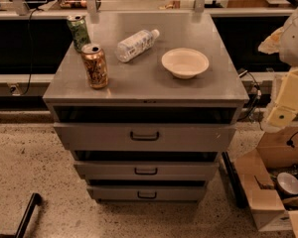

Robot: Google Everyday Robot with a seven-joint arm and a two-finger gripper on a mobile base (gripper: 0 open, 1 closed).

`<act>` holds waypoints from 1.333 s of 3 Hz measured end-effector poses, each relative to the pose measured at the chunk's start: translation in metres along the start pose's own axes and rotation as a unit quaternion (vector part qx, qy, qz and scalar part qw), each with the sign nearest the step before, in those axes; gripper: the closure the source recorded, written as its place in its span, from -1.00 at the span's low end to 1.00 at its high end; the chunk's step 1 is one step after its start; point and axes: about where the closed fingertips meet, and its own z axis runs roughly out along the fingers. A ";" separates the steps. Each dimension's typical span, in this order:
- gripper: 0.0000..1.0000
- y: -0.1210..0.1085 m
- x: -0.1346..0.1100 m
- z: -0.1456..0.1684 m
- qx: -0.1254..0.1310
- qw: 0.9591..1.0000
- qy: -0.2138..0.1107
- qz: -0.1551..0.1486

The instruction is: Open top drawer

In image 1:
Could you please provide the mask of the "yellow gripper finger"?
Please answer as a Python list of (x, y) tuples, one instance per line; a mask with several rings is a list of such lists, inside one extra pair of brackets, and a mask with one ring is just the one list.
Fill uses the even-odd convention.
[(286, 127), (298, 114), (298, 67), (292, 67), (280, 78), (280, 87), (266, 122), (273, 127)]

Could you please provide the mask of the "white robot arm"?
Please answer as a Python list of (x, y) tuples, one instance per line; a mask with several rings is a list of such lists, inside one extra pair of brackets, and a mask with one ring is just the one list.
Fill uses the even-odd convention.
[(286, 127), (298, 113), (298, 7), (284, 24), (280, 37), (280, 60), (291, 69), (281, 78), (281, 85), (267, 113), (266, 123), (276, 128)]

